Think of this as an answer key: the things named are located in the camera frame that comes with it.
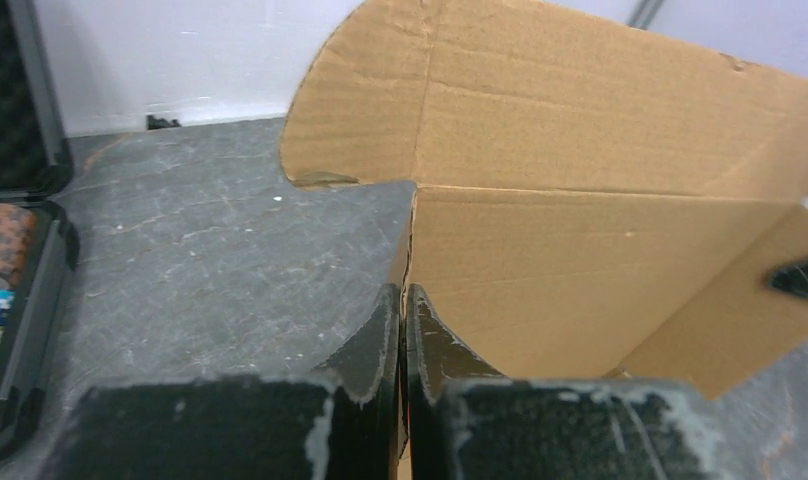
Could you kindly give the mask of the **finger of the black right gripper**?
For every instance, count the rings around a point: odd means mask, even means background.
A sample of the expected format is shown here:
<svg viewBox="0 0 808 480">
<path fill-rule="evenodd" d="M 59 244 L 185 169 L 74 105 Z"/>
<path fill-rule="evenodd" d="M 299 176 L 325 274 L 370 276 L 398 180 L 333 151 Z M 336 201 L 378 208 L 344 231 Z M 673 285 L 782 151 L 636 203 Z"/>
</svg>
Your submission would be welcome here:
<svg viewBox="0 0 808 480">
<path fill-rule="evenodd" d="M 770 288 L 808 300 L 808 259 L 781 266 L 770 272 Z"/>
</svg>

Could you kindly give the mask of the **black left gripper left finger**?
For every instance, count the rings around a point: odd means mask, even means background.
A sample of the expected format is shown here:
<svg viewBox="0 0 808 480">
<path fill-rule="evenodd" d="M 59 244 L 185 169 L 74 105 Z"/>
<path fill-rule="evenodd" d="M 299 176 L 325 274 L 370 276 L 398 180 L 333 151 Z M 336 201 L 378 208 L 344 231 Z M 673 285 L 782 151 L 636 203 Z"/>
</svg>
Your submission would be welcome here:
<svg viewBox="0 0 808 480">
<path fill-rule="evenodd" d="M 304 374 L 106 381 L 65 421 L 43 479 L 393 479 L 402 451 L 400 290 Z"/>
</svg>

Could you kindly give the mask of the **brown cardboard box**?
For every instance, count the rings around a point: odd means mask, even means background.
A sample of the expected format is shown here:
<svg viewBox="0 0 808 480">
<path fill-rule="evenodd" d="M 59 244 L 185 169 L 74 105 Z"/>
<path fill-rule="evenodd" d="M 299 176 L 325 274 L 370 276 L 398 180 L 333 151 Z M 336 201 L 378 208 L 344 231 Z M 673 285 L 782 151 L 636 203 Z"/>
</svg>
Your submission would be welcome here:
<svg viewBox="0 0 808 480">
<path fill-rule="evenodd" d="M 715 397 L 808 339 L 808 78 L 544 1 L 367 1 L 279 143 L 296 186 L 412 181 L 392 278 L 499 370 Z"/>
</svg>

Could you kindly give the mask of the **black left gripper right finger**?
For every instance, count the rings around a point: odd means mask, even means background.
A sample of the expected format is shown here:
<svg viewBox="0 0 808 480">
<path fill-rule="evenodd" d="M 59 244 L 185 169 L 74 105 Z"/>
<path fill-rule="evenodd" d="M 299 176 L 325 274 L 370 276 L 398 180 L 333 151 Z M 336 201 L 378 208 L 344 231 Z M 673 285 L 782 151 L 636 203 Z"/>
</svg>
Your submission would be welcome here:
<svg viewBox="0 0 808 480">
<path fill-rule="evenodd" d="M 729 444 L 692 388 L 658 379 L 521 379 L 440 319 L 425 289 L 405 307 L 416 479 L 725 479 Z"/>
</svg>

